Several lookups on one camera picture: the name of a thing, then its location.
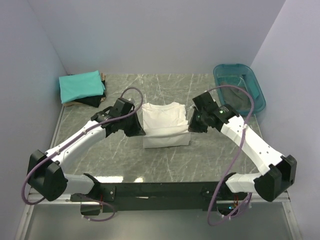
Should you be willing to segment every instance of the teal plastic bin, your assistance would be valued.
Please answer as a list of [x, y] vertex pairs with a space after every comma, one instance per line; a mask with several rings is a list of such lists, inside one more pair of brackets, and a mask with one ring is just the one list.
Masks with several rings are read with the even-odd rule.
[[[216, 86], [234, 85], [246, 90], [254, 100], [253, 113], [259, 113], [266, 107], [266, 100], [252, 69], [243, 64], [220, 64], [213, 70]], [[231, 87], [218, 88], [221, 104], [229, 104], [241, 115], [248, 115], [251, 104], [248, 96]]]

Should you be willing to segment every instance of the folded white t-shirt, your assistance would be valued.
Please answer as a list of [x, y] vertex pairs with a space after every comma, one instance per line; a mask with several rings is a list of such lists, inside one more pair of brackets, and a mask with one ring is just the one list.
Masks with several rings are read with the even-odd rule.
[[189, 145], [186, 106], [177, 102], [168, 105], [142, 105], [143, 148], [164, 148]]

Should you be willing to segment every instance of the black metal base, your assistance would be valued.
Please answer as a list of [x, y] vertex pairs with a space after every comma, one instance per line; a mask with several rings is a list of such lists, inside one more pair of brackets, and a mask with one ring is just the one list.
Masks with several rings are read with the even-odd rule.
[[[116, 211], [143, 211], [143, 210], [208, 210], [213, 192], [218, 182], [163, 182], [163, 183], [101, 183], [100, 196], [94, 197], [110, 203]], [[243, 200], [247, 194], [237, 193], [238, 199]], [[87, 202], [80, 195], [73, 194], [72, 202]], [[233, 201], [234, 193], [223, 184], [217, 201]], [[228, 207], [230, 204], [219, 204], [219, 207]], [[102, 212], [112, 212], [104, 206]], [[83, 215], [92, 216], [100, 213], [100, 206], [81, 205]]]

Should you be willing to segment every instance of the stack of folded clothes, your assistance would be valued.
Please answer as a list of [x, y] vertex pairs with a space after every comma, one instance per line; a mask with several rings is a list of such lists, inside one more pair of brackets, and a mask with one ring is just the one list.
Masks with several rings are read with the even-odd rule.
[[106, 75], [99, 71], [62, 76], [59, 84], [64, 106], [86, 104], [97, 108], [106, 99]]

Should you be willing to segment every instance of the black bracket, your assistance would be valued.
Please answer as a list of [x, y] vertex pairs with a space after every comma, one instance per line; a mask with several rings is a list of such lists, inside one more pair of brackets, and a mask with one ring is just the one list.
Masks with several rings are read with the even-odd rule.
[[[142, 210], [178, 210], [201, 209], [208, 210], [213, 192], [218, 182], [163, 182], [163, 183], [100, 183], [100, 193], [103, 200], [111, 203], [116, 211], [142, 211]], [[247, 194], [237, 193], [240, 200]], [[78, 194], [70, 198], [72, 202], [87, 202]], [[216, 201], [233, 201], [234, 194], [223, 184]], [[108, 207], [81, 204], [81, 213], [85, 216], [98, 215], [100, 212], [112, 212]]]
[[295, 182], [297, 160], [289, 155], [282, 156], [282, 161], [276, 166], [270, 165], [270, 170], [254, 180], [256, 192], [266, 201], [272, 202]]
[[[107, 119], [122, 117], [131, 113], [134, 107], [135, 105], [133, 102], [123, 97], [119, 97], [114, 106], [109, 106], [104, 110], [95, 113], [91, 117], [91, 121], [101, 123]], [[123, 130], [127, 137], [146, 135], [145, 131], [140, 125], [137, 113], [134, 113], [132, 116], [126, 117], [119, 121], [103, 124], [101, 127], [105, 129], [105, 137], [108, 137], [110, 134], [119, 130]]]
[[[27, 173], [29, 173], [37, 164], [42, 162], [47, 156], [36, 150], [31, 154]], [[67, 188], [68, 180], [59, 166], [59, 162], [53, 162], [51, 159], [40, 166], [28, 180], [28, 183], [37, 190], [48, 201], [56, 200]]]
[[219, 132], [229, 119], [239, 116], [239, 113], [230, 105], [218, 106], [209, 92], [204, 92], [192, 99], [194, 111], [189, 124], [189, 132], [206, 133], [208, 126]]

